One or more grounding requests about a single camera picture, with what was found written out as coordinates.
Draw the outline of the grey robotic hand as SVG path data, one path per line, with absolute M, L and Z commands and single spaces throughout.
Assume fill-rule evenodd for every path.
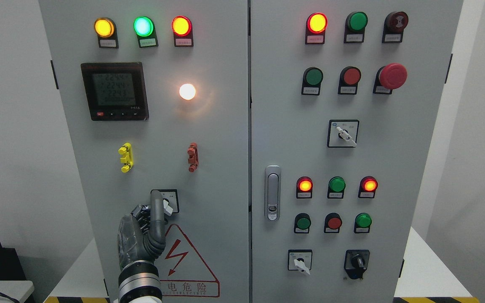
M 153 190 L 150 205 L 137 205 L 120 219 L 118 233 L 119 263 L 123 270 L 135 261 L 153 263 L 166 246 L 164 200 Z

